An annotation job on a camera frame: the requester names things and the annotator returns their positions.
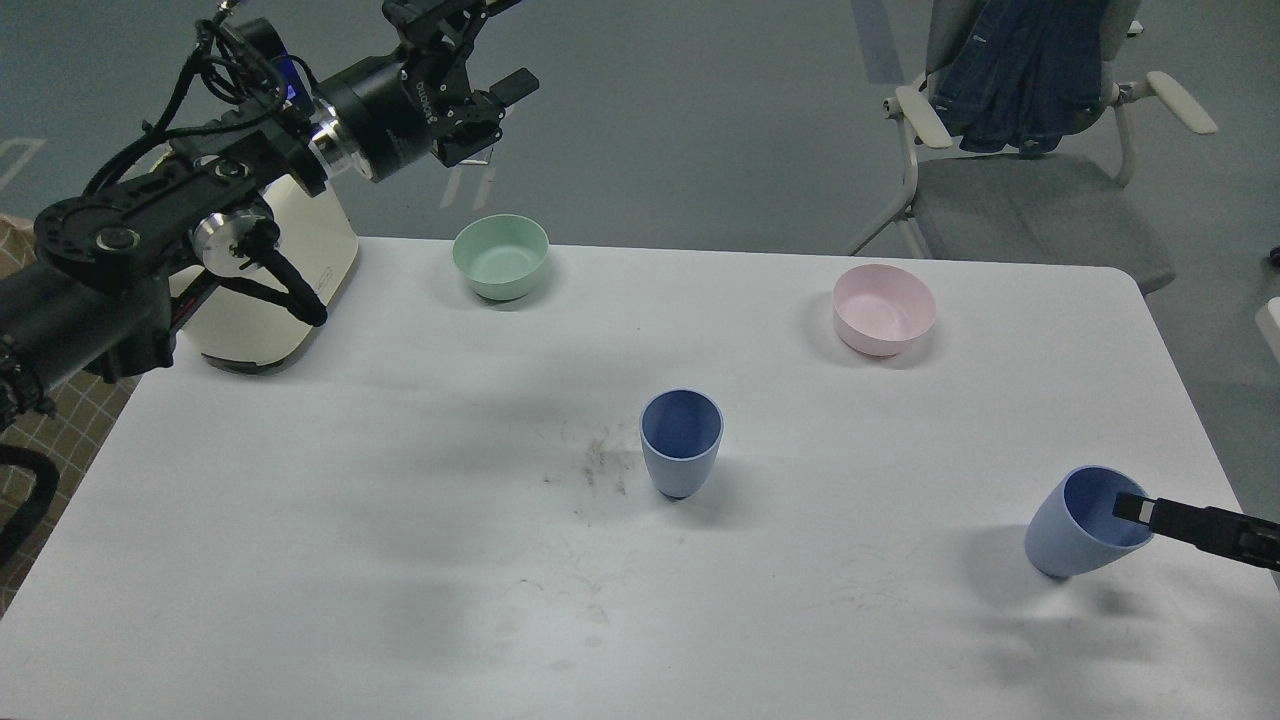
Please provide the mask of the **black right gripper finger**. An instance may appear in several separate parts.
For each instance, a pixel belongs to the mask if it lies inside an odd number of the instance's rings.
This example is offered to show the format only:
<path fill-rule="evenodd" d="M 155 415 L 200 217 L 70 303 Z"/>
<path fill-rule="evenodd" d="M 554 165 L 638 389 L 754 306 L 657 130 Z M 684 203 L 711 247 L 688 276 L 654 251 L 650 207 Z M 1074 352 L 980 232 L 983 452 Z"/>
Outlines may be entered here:
<path fill-rule="evenodd" d="M 1268 571 L 1279 570 L 1279 524 L 1213 506 L 1119 493 L 1112 515 L 1197 550 Z"/>

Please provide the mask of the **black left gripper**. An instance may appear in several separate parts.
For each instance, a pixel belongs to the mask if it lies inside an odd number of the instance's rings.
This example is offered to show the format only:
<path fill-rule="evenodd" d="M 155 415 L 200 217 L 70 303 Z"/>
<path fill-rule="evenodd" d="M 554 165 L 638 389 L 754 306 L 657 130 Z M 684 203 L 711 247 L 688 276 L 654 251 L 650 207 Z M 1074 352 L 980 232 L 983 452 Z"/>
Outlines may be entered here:
<path fill-rule="evenodd" d="M 471 86 L 466 59 L 481 28 L 515 1 L 384 1 L 402 47 L 366 56 L 315 94 L 315 154 L 330 174 L 381 182 L 426 155 L 456 167 L 502 137 L 508 110 L 540 88 L 520 68 Z"/>

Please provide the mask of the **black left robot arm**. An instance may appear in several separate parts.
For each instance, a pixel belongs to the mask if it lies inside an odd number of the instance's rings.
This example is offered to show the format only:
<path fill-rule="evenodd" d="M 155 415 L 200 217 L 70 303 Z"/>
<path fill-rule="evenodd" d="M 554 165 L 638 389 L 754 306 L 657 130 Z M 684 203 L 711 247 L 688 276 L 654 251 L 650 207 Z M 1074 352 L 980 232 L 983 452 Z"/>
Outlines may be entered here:
<path fill-rule="evenodd" d="M 3 425 L 56 411 L 81 372 L 113 383 L 173 364 L 179 329 L 224 288 L 320 327 L 326 304 L 280 251 L 264 190 L 307 196 L 356 170 L 381 182 L 421 158 L 456 167 L 502 138 L 535 92 L 517 69 L 475 88 L 466 68 L 508 1 L 384 1 L 398 42 L 326 79 L 265 19 L 196 22 L 157 122 L 74 197 L 35 219 L 35 261 L 3 281 Z"/>

